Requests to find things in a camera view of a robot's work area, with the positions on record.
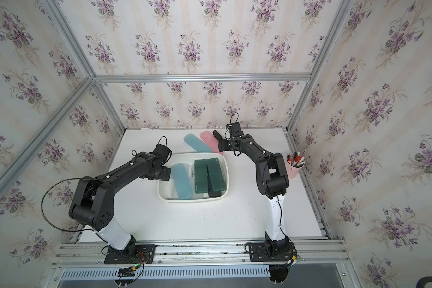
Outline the white plastic storage box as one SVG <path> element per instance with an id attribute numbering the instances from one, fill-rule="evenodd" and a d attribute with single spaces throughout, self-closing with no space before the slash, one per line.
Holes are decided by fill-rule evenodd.
<path id="1" fill-rule="evenodd" d="M 194 161 L 195 160 L 207 160 L 210 158 L 217 158 L 219 160 L 224 180 L 226 182 L 227 189 L 223 191 L 223 194 L 219 198 L 209 198 L 208 192 L 204 194 L 196 194 L 194 189 Z M 193 197 L 189 200 L 179 200 L 178 195 L 176 193 L 173 177 L 170 177 L 168 182 L 159 182 L 157 188 L 158 198 L 163 202 L 174 203 L 174 204 L 183 204 L 183 203 L 198 203 L 198 202 L 209 202 L 222 199 L 226 197 L 229 193 L 229 169 L 226 162 L 226 159 L 221 155 L 214 152 L 188 152 L 188 153 L 180 153 L 174 154 L 171 159 L 168 161 L 166 166 L 168 168 L 172 168 L 173 165 L 183 163 L 187 167 L 188 176 L 190 179 L 190 184 L 193 189 Z"/>

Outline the teal pencil case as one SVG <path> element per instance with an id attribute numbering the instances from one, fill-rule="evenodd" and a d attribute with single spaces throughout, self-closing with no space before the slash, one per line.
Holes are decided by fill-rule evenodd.
<path id="1" fill-rule="evenodd" d="M 212 149 L 195 134 L 187 134 L 184 137 L 184 142 L 191 148 L 193 148 L 196 152 L 212 152 Z"/>
<path id="2" fill-rule="evenodd" d="M 176 193 L 179 200 L 189 200 L 193 197 L 193 189 L 190 184 L 187 167 L 183 163 L 172 166 L 171 175 L 173 177 Z"/>

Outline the pink pencil case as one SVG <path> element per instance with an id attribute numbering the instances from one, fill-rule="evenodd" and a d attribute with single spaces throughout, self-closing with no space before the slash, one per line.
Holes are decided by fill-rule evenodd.
<path id="1" fill-rule="evenodd" d="M 224 152 L 219 151 L 218 140 L 209 130 L 201 132 L 199 137 L 207 146 L 211 148 L 212 152 L 224 154 Z"/>

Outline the dark green pencil case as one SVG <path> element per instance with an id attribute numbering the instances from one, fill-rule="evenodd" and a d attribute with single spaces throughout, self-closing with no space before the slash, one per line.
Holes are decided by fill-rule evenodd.
<path id="1" fill-rule="evenodd" d="M 223 192 L 227 189 L 224 180 L 223 172 L 217 158 L 210 158 L 206 160 L 208 169 L 208 176 L 210 178 L 211 189 L 213 192 Z"/>
<path id="2" fill-rule="evenodd" d="M 194 189 L 196 194 L 204 194 L 209 191 L 206 160 L 194 161 Z"/>

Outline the black pencil case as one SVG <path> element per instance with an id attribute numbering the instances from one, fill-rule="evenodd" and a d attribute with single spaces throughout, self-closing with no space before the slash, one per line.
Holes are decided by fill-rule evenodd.
<path id="1" fill-rule="evenodd" d="M 213 191 L 213 190 L 210 190 L 208 192 L 208 197 L 209 198 L 219 198 L 219 197 L 222 196 L 222 194 L 223 194 L 222 191 Z"/>

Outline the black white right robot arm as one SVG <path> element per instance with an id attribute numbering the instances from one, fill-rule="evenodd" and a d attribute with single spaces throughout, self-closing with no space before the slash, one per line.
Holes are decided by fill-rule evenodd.
<path id="1" fill-rule="evenodd" d="M 249 135 L 231 136 L 225 139 L 216 130 L 212 132 L 218 140 L 221 152 L 232 151 L 236 156 L 246 155 L 255 165 L 256 184 L 260 194 L 266 197 L 268 207 L 268 228 L 265 231 L 265 250 L 270 259 L 279 259 L 293 250 L 284 228 L 284 198 L 289 187 L 289 177 L 283 156 L 261 147 Z"/>

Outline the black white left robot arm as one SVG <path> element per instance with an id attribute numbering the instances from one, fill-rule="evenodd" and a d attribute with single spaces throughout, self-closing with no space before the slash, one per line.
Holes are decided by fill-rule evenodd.
<path id="1" fill-rule="evenodd" d="M 157 145 L 152 152 L 137 153 L 110 172 L 81 178 L 68 210 L 69 217 L 94 229 L 111 249 L 123 254 L 133 253 L 136 241 L 115 219 L 114 197 L 138 178 L 169 181 L 171 169 L 166 163 L 171 156 L 169 148 Z"/>

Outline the pens in cup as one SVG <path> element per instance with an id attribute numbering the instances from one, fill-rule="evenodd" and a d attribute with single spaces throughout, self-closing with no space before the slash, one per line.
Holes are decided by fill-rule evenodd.
<path id="1" fill-rule="evenodd" d="M 288 165 L 294 168 L 301 168 L 306 163 L 304 153 L 300 153 L 298 151 L 294 152 L 293 154 L 288 154 L 286 161 Z"/>

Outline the pink pen cup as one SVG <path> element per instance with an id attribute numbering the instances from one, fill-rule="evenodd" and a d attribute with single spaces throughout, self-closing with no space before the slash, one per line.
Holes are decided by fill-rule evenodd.
<path id="1" fill-rule="evenodd" d="M 286 164 L 286 171 L 289 179 L 294 179 L 301 171 L 301 168 Z"/>

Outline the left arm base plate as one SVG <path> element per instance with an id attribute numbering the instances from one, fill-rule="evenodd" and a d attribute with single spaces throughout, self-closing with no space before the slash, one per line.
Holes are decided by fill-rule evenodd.
<path id="1" fill-rule="evenodd" d="M 126 247 L 125 250 L 115 250 L 109 247 L 104 258 L 104 264 L 140 264 L 141 262 L 152 264 L 156 248 L 157 246 L 153 244 L 136 244 L 134 248 L 132 246 Z"/>

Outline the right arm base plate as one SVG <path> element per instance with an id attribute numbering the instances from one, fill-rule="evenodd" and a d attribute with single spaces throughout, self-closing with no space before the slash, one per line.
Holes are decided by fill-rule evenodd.
<path id="1" fill-rule="evenodd" d="M 287 240 L 247 242 L 244 249 L 251 262 L 291 263 L 298 256 L 294 244 Z"/>

